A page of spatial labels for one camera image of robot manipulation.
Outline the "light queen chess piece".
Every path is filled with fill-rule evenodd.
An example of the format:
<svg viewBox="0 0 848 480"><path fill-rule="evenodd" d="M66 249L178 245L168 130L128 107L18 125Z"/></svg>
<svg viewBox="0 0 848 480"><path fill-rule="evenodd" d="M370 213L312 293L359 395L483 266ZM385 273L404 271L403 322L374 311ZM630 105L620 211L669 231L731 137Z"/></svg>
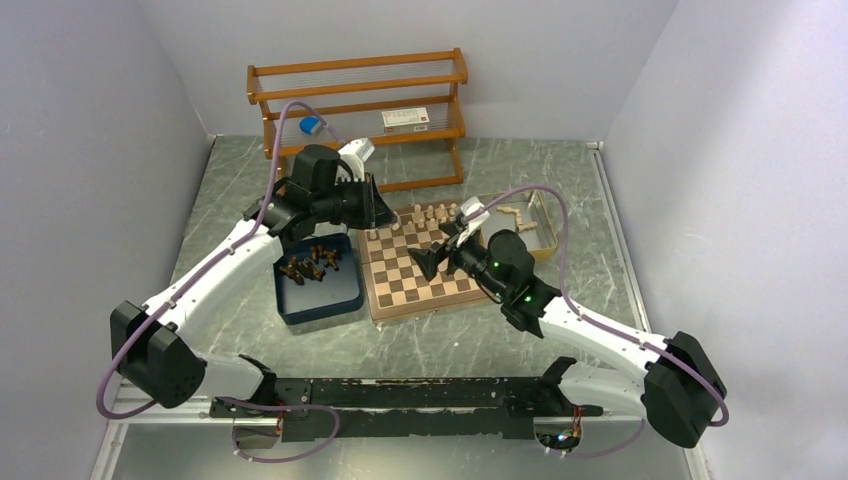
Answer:
<svg viewBox="0 0 848 480"><path fill-rule="evenodd" d="M415 204L413 206L412 221L416 224L422 223L422 222L425 221L425 216L424 216L424 213L422 211L422 205L421 204Z"/></svg>

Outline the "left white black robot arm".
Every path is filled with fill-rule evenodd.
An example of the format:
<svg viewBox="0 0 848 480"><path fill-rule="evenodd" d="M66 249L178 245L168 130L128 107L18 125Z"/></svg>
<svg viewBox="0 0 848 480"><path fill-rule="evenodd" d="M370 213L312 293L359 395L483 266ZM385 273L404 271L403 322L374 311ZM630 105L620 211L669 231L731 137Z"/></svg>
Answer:
<svg viewBox="0 0 848 480"><path fill-rule="evenodd" d="M109 319L115 372L148 395L151 406L172 409L207 395L234 397L254 416L271 411L277 388L270 369L245 355L200 353L181 335L317 225L369 230L394 223L393 211L364 168L374 150L368 139L340 149L304 147L290 175L275 181L200 264L141 306L119 304Z"/></svg>

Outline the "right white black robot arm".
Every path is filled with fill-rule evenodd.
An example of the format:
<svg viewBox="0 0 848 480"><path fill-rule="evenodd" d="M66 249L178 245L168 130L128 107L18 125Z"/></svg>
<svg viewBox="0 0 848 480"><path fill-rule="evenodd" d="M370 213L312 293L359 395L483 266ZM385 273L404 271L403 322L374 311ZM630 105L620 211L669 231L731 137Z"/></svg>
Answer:
<svg viewBox="0 0 848 480"><path fill-rule="evenodd" d="M513 231L500 230L481 245L453 224L442 228L448 240L408 250L426 280L462 271L517 330L576 346L604 362L597 368L568 360L539 389L548 412L588 406L625 413L683 448L695 447L706 429L728 423L727 390L693 336L626 328L579 305L536 276L534 256Z"/></svg>

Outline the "light king chess piece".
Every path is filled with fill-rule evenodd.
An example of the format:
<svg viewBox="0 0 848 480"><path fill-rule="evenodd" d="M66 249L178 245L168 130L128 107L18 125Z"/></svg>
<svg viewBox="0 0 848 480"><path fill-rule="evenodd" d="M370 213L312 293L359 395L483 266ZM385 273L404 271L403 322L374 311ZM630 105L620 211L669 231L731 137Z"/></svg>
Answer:
<svg viewBox="0 0 848 480"><path fill-rule="evenodd" d="M513 216L514 225L516 229L519 229L522 225L521 211L518 208L499 205L496 207L496 210L500 213L511 214Z"/></svg>

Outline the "wooden chess board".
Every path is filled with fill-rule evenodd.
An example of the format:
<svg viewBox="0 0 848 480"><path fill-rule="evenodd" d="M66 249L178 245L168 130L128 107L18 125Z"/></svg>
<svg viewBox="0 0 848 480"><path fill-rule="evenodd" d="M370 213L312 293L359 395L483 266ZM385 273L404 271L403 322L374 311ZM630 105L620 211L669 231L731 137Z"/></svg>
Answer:
<svg viewBox="0 0 848 480"><path fill-rule="evenodd" d="M376 322L420 314L427 311L478 302L487 295L463 271L453 276L444 273L447 263L430 282L408 256L407 248L426 249L431 243L443 242L448 236L439 229L443 221L452 220L460 212L458 200L422 203L425 221L412 221L413 206L395 210L397 221L378 228L379 239L370 240L371 230L356 233L363 267L371 318Z"/></svg>

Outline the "dark chess pieces pile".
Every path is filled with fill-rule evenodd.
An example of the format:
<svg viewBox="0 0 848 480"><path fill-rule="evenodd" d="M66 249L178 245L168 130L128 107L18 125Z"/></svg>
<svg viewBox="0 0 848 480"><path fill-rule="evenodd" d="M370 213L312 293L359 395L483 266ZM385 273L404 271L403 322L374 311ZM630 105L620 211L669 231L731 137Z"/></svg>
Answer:
<svg viewBox="0 0 848 480"><path fill-rule="evenodd" d="M322 282L328 269L338 271L341 259L340 250L317 244L310 246L304 257L290 256L276 270L296 285L304 286L307 280Z"/></svg>

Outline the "gold metal tin tray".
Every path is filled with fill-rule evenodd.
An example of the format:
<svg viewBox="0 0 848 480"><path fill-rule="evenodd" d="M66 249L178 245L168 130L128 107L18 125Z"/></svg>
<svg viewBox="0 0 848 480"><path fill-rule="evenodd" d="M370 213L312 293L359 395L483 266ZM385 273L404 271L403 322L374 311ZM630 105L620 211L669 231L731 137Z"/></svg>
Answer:
<svg viewBox="0 0 848 480"><path fill-rule="evenodd" d="M483 244L487 246L498 231L510 230L519 236L536 260L549 259L556 252L558 236L552 226L543 194L539 189L530 189L499 201L488 211L490 216L481 227ZM522 225L519 229L515 228L511 214L496 210L499 205L515 207L521 211Z"/></svg>

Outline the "blue metal tin tray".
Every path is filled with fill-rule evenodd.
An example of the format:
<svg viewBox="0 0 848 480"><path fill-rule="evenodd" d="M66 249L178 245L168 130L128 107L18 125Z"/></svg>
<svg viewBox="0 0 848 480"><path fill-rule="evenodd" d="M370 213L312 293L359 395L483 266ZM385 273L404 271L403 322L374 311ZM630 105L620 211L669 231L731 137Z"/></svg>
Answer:
<svg viewBox="0 0 848 480"><path fill-rule="evenodd" d="M324 259L313 259L318 247L335 250L336 265L325 266ZM324 270L322 280L303 276L299 284L285 269L290 260L310 260L319 270ZM287 325L298 325L359 310L365 300L362 268L350 237L345 233L334 233L321 237L307 238L290 249L272 269L277 311Z"/></svg>

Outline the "blue eraser block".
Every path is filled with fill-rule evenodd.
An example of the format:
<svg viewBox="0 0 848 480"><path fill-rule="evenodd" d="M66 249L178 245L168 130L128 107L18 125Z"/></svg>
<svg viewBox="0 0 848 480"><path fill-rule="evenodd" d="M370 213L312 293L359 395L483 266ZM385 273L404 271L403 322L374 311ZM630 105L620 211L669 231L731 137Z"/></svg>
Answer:
<svg viewBox="0 0 848 480"><path fill-rule="evenodd" d="M299 124L299 130L310 137L320 135L325 129L324 122L316 116L303 117Z"/></svg>

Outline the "white red card box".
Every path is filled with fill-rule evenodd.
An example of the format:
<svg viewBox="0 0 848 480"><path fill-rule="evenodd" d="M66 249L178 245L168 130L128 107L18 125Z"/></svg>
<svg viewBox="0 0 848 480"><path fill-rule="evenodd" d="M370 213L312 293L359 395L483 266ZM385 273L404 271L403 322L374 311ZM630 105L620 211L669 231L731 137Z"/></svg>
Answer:
<svg viewBox="0 0 848 480"><path fill-rule="evenodd" d="M430 125L430 115L425 107L382 111L381 118L385 135L425 132Z"/></svg>

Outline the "wooden two-tier shelf rack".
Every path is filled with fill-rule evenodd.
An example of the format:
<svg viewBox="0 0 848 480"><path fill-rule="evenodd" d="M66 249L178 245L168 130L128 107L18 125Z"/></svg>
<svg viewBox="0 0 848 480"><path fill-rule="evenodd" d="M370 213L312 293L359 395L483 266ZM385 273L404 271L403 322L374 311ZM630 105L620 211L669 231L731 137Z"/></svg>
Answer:
<svg viewBox="0 0 848 480"><path fill-rule="evenodd" d="M458 141L466 134L459 90L469 70L460 48L273 66L250 65L246 97L258 106L267 158L284 168L303 146L339 147L341 139L369 138L377 146L442 141L450 165L423 179L396 181L384 191L461 184L465 173ZM425 107L429 130L385 135L381 112ZM316 116L325 129L310 137L299 130L303 117Z"/></svg>

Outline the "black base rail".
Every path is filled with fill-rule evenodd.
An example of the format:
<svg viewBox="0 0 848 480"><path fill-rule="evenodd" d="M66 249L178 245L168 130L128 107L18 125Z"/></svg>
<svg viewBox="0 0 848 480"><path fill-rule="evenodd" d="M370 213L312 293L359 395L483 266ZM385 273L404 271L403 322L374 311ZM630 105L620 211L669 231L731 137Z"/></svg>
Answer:
<svg viewBox="0 0 848 480"><path fill-rule="evenodd" d="M533 440L544 419L568 424L573 414L599 417L596 405L571 404L543 377L281 378L275 405L293 411L262 412L216 398L214 419L279 421L284 442L325 438L499 435Z"/></svg>

